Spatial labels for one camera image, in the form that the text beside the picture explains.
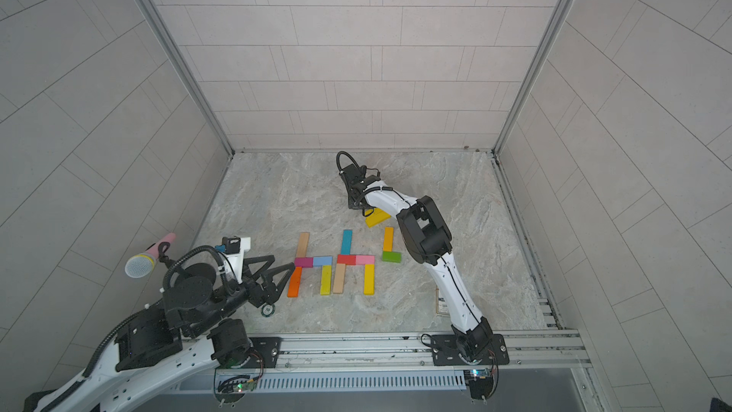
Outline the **yellow block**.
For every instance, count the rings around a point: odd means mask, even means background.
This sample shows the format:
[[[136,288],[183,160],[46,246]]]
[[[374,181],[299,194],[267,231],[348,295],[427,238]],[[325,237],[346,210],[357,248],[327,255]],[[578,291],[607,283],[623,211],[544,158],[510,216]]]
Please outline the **yellow block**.
[[[384,211],[382,211],[379,208],[372,209],[367,216],[365,217],[364,221],[368,227],[374,227],[377,226],[384,221],[387,221],[390,219],[390,215]]]
[[[333,266],[323,265],[321,268],[321,282],[319,293],[322,296],[329,296],[332,287]]]
[[[366,296],[375,294],[376,283],[376,266],[373,263],[364,265],[364,288],[363,292]]]

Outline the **magenta block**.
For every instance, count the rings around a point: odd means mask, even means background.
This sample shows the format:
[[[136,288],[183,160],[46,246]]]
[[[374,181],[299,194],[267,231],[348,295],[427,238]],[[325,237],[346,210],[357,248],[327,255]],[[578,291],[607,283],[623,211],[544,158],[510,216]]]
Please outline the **magenta block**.
[[[314,259],[311,257],[296,257],[295,266],[299,268],[313,268]]]

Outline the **natural wood block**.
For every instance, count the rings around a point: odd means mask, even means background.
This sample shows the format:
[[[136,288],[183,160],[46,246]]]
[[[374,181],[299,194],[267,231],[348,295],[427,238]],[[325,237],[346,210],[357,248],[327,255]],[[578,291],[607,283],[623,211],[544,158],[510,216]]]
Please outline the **natural wood block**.
[[[333,283],[333,293],[334,294],[342,294],[344,291],[344,284],[345,284],[345,273],[347,269],[347,265],[344,263],[337,263],[335,266],[335,278]]]
[[[310,238],[310,234],[308,232],[302,232],[299,235],[299,241],[297,242],[297,250],[295,250],[296,258],[308,257],[307,251],[308,251],[308,245],[309,245],[309,238]]]

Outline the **teal block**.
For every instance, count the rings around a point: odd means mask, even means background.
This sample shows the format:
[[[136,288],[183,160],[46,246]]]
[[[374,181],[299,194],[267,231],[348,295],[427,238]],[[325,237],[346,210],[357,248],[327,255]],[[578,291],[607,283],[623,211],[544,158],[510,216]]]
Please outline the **teal block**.
[[[350,255],[351,254],[352,240],[353,240],[353,231],[344,230],[342,233],[341,246],[340,246],[341,255]]]

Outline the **light blue block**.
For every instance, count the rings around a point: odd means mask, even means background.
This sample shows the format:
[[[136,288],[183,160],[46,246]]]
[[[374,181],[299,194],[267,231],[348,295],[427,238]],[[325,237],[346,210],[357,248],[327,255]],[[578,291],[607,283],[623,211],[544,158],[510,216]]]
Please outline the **light blue block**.
[[[333,264],[332,257],[314,257],[313,258],[314,267],[331,266],[332,264]]]

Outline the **amber orange block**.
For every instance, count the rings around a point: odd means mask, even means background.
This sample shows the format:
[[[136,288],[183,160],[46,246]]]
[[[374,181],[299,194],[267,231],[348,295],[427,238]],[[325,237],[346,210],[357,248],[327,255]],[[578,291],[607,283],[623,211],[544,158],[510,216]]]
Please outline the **amber orange block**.
[[[386,227],[384,230],[383,252],[392,252],[394,246],[395,229]]]

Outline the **pink block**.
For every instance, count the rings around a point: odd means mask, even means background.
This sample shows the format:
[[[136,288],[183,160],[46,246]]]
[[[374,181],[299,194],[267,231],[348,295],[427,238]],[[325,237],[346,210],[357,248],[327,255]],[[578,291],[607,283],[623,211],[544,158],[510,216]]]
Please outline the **pink block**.
[[[374,256],[367,256],[367,255],[357,255],[356,256],[356,265],[374,265],[376,263]]]

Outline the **red block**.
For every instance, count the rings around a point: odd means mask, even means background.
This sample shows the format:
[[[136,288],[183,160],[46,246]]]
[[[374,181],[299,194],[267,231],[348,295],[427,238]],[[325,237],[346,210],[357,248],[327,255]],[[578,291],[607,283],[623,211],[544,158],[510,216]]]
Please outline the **red block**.
[[[356,265],[355,255],[338,255],[337,264]]]

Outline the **green block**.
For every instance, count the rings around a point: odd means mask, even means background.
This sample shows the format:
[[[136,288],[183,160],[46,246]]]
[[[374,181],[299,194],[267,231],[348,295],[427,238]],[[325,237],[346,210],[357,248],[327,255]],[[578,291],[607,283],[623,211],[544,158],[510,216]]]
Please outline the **green block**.
[[[382,253],[382,260],[390,263],[401,263],[401,253],[384,251]]]

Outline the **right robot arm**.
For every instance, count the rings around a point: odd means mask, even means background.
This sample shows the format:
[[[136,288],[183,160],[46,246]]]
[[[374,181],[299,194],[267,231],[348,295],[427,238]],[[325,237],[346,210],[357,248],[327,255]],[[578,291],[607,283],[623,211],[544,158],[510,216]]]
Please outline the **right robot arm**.
[[[381,179],[378,169],[358,164],[345,151],[335,159],[348,208],[360,211],[371,224],[396,220],[407,252],[427,268],[445,299],[461,358],[469,364],[481,362],[488,356],[494,332],[457,270],[453,236],[436,202],[430,196],[402,194]]]

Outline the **left circuit board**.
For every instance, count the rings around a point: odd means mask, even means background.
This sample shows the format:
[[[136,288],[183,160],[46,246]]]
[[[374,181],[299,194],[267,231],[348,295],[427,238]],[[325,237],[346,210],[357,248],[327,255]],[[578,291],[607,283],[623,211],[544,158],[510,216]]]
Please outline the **left circuit board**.
[[[257,388],[258,381],[257,376],[237,375],[220,381],[213,392],[221,404],[236,404]]]

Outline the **circuit board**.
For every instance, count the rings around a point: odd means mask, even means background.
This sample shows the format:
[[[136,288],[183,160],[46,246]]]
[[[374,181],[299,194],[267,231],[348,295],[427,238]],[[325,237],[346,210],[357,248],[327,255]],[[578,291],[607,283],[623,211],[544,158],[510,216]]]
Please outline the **circuit board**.
[[[463,377],[473,401],[486,402],[494,396],[499,382],[497,368],[464,370]]]
[[[220,381],[213,392],[221,404],[236,404],[257,388],[258,381],[257,376],[237,375]]]

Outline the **right circuit board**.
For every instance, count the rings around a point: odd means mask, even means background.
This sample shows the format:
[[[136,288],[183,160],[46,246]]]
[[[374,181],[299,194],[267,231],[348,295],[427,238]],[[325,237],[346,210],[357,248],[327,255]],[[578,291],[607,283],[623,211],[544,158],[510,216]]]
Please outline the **right circuit board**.
[[[486,402],[494,396],[499,382],[497,368],[464,370],[463,377],[473,401]]]

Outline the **aluminium mounting rail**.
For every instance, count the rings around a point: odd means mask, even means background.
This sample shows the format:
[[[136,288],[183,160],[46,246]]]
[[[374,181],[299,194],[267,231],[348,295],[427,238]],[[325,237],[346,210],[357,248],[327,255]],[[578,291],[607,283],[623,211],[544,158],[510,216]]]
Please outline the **aluminium mounting rail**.
[[[282,334],[278,364],[270,373],[586,368],[590,356],[576,330],[501,330],[510,364],[504,366],[435,366],[423,335],[417,333]]]

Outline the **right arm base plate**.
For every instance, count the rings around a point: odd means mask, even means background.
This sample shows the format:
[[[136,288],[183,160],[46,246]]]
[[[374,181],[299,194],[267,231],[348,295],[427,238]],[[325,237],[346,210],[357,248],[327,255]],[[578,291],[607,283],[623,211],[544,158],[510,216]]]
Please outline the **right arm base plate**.
[[[494,334],[488,343],[474,346],[455,334],[436,334],[422,337],[428,344],[435,366],[504,366],[510,364],[503,335]]]

